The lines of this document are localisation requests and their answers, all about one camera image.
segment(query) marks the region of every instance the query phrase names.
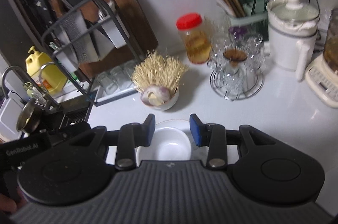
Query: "jar with red lid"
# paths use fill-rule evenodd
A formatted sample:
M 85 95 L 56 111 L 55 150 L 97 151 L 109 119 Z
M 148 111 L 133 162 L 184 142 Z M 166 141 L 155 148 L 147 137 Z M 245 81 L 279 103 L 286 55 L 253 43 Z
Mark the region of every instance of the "jar with red lid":
M 207 62 L 211 44 L 203 30 L 201 15 L 197 13 L 185 14 L 176 21 L 176 26 L 190 62 L 193 64 Z

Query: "red lid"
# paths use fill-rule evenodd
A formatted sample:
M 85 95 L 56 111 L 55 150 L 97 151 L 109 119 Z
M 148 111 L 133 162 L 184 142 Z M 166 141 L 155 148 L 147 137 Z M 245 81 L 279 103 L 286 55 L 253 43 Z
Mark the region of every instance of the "red lid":
M 202 23 L 202 16 L 197 13 L 185 14 L 176 21 L 176 27 L 179 30 L 194 28 Z

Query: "white bowl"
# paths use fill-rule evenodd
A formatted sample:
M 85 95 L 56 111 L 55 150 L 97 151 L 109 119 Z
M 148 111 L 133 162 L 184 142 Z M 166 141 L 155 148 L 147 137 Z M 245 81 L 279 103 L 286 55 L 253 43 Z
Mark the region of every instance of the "white bowl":
M 142 160 L 180 161 L 189 160 L 191 144 L 187 135 L 176 128 L 161 128 L 154 132 L 149 147 L 139 147 L 136 151 L 136 164 Z
M 170 109 L 175 103 L 177 102 L 177 99 L 179 99 L 180 89 L 177 87 L 176 92 L 174 93 L 173 97 L 167 101 L 166 103 L 160 105 L 160 106 L 148 106 L 147 107 L 154 109 L 154 110 L 160 110 L 165 111 Z

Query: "knife rack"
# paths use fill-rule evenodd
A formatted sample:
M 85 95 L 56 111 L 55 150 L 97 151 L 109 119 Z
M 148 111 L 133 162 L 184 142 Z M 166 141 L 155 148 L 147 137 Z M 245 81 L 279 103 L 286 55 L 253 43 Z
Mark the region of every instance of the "knife rack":
M 84 5 L 88 4 L 88 3 L 94 3 L 96 5 L 96 7 L 101 10 L 101 12 L 104 14 L 104 19 L 97 21 L 96 23 L 94 23 L 89 29 L 87 29 L 87 31 L 83 32 L 82 34 L 80 34 L 79 36 L 77 36 L 76 38 L 74 38 L 73 40 L 70 40 L 70 42 L 66 45 L 63 45 L 61 48 L 59 48 L 59 50 L 54 51 L 54 53 L 49 54 L 52 61 L 55 63 L 55 65 L 60 69 L 60 71 L 68 78 L 68 80 L 77 88 L 78 91 L 80 91 L 83 95 L 86 96 L 86 98 L 88 99 L 88 101 L 90 101 L 93 105 L 95 106 L 99 106 L 99 105 L 103 105 L 106 104 L 110 101 L 116 100 L 121 98 L 122 96 L 117 96 L 113 99 L 107 99 L 103 102 L 97 103 L 96 99 L 93 97 L 93 93 L 91 92 L 92 89 L 92 85 L 95 81 L 95 78 L 91 78 L 89 79 L 80 69 L 78 70 L 82 77 L 85 78 L 85 80 L 89 83 L 89 88 L 87 90 L 83 89 L 81 87 L 81 85 L 72 77 L 72 75 L 70 74 L 70 72 L 61 64 L 59 63 L 59 61 L 57 60 L 57 55 L 59 55 L 61 52 L 63 52 L 66 48 L 70 47 L 72 44 L 74 44 L 75 42 L 77 42 L 78 40 L 80 40 L 83 36 L 85 36 L 86 34 L 91 33 L 94 29 L 96 29 L 99 26 L 102 26 L 103 24 L 107 23 L 108 21 L 112 20 L 114 22 L 114 24 L 116 25 L 117 29 L 119 30 L 121 36 L 123 37 L 124 41 L 126 42 L 126 46 L 128 47 L 128 49 L 131 51 L 134 59 L 136 59 L 136 61 L 138 63 L 141 63 L 141 58 L 140 56 L 143 58 L 145 58 L 144 52 L 142 51 L 140 45 L 138 44 L 137 40 L 133 37 L 131 32 L 129 33 L 130 38 L 133 37 L 133 42 L 130 41 L 130 38 L 128 38 L 128 36 L 126 35 L 126 33 L 124 32 L 122 26 L 120 25 L 119 21 L 116 18 L 116 15 L 120 13 L 120 9 L 118 7 L 118 5 L 116 4 L 115 0 L 110 0 L 113 1 L 116 7 L 116 14 L 113 12 L 113 10 L 109 7 L 108 3 L 105 0 L 83 0 L 82 2 L 80 2 L 79 4 L 77 4 L 76 6 L 74 6 L 72 9 L 70 9 L 65 15 L 63 15 L 58 21 L 56 21 L 54 24 L 52 24 L 48 30 L 46 30 L 42 37 L 41 37 L 41 43 L 43 48 L 45 49 L 45 51 L 48 53 L 49 49 L 48 49 L 48 45 L 46 44 L 45 40 L 46 37 L 51 35 L 55 29 L 57 29 L 61 23 L 71 14 L 73 14 L 74 12 L 76 12 L 77 10 L 80 10 Z M 123 96 L 127 96 L 130 95 L 132 93 L 135 93 L 135 88 L 131 88 L 128 91 L 124 91 L 123 92 Z

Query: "green container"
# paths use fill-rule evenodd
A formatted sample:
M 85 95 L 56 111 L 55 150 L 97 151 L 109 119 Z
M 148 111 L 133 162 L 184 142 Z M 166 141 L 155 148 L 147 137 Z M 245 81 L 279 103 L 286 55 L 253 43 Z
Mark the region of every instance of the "green container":
M 243 6 L 244 11 L 248 15 L 247 17 L 236 18 L 229 15 L 231 26 L 244 27 L 247 26 L 249 31 L 255 31 L 263 36 L 263 41 L 267 41 L 268 38 L 268 12 L 264 11 L 264 0 L 256 0 L 255 14 L 251 15 L 252 5 L 254 0 L 246 0 L 250 5 L 240 3 Z

